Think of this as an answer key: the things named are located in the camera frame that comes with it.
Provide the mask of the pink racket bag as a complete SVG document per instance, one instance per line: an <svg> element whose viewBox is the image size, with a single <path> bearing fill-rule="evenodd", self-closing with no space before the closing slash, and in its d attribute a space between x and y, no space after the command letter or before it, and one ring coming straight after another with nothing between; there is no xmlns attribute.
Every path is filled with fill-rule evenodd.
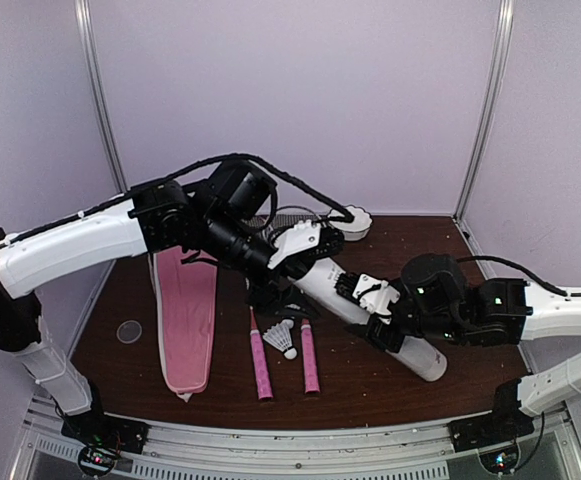
<svg viewBox="0 0 581 480"><path fill-rule="evenodd" d="M188 402L208 384L215 332L217 268L184 264L179 247L151 257L161 372L168 389Z"/></svg>

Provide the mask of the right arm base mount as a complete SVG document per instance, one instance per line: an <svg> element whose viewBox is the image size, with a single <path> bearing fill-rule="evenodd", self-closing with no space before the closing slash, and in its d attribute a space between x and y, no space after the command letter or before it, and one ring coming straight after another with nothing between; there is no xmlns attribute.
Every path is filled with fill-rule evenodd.
<svg viewBox="0 0 581 480"><path fill-rule="evenodd" d="M501 477L521 466L518 439L534 432L534 421L524 414L488 413L451 421L448 429L456 453L475 450L483 469Z"/></svg>

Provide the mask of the white feather shuttlecock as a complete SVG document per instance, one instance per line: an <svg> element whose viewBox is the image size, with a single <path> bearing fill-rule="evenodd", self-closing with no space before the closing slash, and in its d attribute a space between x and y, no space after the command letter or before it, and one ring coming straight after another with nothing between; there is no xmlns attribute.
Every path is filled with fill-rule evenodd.
<svg viewBox="0 0 581 480"><path fill-rule="evenodd" d="M263 340L278 350L287 360L294 360L297 356L297 350L294 347L291 336L293 327L293 320L284 319L267 329L263 334Z"/></svg>

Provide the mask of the clear tube lid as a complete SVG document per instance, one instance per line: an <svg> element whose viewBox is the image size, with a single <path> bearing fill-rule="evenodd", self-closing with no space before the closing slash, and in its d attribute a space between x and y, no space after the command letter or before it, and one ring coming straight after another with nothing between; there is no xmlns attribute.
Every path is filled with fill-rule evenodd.
<svg viewBox="0 0 581 480"><path fill-rule="evenodd" d="M122 322L116 330L117 340L124 344L129 345L137 342L143 333L142 325L134 319L126 320Z"/></svg>

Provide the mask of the white shuttlecock tube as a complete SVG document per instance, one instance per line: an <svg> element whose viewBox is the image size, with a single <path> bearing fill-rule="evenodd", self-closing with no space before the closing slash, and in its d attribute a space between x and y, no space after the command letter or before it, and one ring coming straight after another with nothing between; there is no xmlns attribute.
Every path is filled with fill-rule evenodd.
<svg viewBox="0 0 581 480"><path fill-rule="evenodd" d="M394 335L396 344L382 342L377 348L423 380L433 382L445 374L447 359L443 353L422 338L402 334L396 322L388 318L388 307L403 296L386 280L347 272L330 258L316 261L306 274L289 280L347 325L358 327L363 335L372 326L385 327Z"/></svg>

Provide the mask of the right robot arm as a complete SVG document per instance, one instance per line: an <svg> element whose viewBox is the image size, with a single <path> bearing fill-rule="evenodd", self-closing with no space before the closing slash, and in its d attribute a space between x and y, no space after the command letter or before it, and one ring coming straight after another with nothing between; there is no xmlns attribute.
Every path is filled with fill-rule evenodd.
<svg viewBox="0 0 581 480"><path fill-rule="evenodd" d="M451 255L424 254L391 281L341 273L335 291L369 315L355 333L397 357L405 357L406 346L417 340L490 347L581 336L581 288L556 287L530 270L521 278L490 278L472 287L460 264ZM500 386L494 411L483 419L483 433L489 440L503 441L520 426L521 413L535 417L577 394L581 352Z"/></svg>

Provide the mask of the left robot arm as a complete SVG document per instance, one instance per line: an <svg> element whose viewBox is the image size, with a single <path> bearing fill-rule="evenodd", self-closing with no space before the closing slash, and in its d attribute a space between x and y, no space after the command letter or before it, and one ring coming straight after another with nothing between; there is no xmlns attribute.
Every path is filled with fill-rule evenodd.
<svg viewBox="0 0 581 480"><path fill-rule="evenodd" d="M327 219L289 227L274 243L251 225L263 205L277 203L279 182L333 205L302 180L250 154L220 155L206 165L211 174L187 185L173 173L22 233L0 229L0 350L21 358L93 444L113 436L113 421L102 413L92 384L48 339L38 287L103 262L178 247L242 273L254 286L255 302L268 307L281 300L280 279L300 277L343 248L343 234Z"/></svg>

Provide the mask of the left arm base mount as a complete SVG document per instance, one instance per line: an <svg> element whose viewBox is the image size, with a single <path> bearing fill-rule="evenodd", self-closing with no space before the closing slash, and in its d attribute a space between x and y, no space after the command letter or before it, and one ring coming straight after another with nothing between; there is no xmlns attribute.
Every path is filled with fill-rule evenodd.
<svg viewBox="0 0 581 480"><path fill-rule="evenodd" d="M149 426L145 422L107 417L101 430L84 430L74 420L63 420L61 434L78 440L83 447L77 454L76 463L87 476L99 478L111 473L116 467L128 463L124 453L143 452Z"/></svg>

